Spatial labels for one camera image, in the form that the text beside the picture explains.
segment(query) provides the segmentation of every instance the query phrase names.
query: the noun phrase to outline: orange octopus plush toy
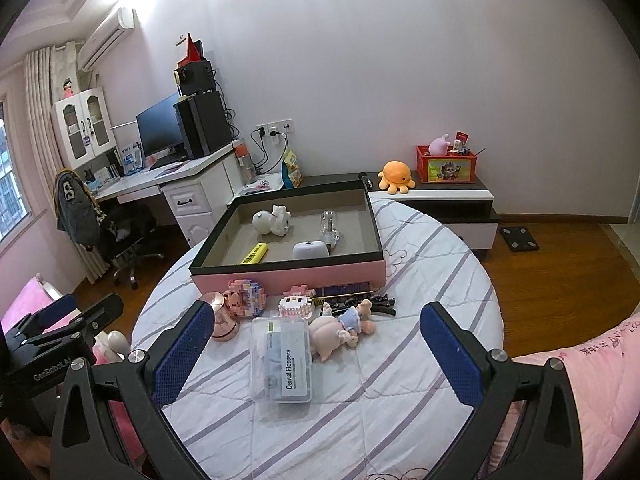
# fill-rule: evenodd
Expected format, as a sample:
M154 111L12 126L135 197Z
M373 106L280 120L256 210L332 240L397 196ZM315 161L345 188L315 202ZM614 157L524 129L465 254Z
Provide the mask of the orange octopus plush toy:
M404 162L398 160L386 163L378 176L382 177L378 187L386 189L389 195L395 195L398 190L403 194L408 193L409 188L415 187L415 182L411 180L411 170Z

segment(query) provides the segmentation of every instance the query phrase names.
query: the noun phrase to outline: snack bag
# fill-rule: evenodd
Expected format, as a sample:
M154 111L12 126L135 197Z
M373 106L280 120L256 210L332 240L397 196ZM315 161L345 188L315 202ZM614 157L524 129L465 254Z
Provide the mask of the snack bag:
M302 173L298 165L298 158L291 148L287 148L282 157L282 181L284 187L292 189L302 183Z

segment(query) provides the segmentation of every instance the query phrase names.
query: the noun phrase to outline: ceiling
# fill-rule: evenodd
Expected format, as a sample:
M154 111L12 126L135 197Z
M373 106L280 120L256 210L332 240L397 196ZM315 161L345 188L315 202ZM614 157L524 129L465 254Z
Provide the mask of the ceiling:
M0 46L0 73L42 46L85 40L117 1L31 0Z

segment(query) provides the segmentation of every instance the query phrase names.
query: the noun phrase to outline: round table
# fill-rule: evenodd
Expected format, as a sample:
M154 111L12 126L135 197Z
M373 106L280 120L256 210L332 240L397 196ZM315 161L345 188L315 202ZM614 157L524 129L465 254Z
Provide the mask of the round table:
M504 327L486 272L458 236L393 200L372 200L395 318L373 315L376 333L356 349L314 358L310 404L273 409L249 398L250 322L231 341L209 341L164 413L189 452L216 479L422 478L458 434L460 404L428 346L418 316L439 301L487 349ZM148 349L200 297L186 253L138 317L132 348ZM276 315L267 312L267 316Z

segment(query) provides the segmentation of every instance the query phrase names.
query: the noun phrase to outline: open box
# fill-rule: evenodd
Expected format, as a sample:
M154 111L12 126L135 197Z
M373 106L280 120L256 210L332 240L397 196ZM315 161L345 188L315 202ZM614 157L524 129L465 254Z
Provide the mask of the open box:
M283 237L258 234L252 218L284 205L291 213ZM337 214L340 239L328 258L292 259L293 246L319 240L323 211ZM259 264L239 263L259 242L269 249ZM359 181L299 187L241 196L233 200L204 241L190 267L203 294L224 292L230 280L256 280L270 296L282 295L293 285L309 288L370 282L385 285L385 261L369 195Z

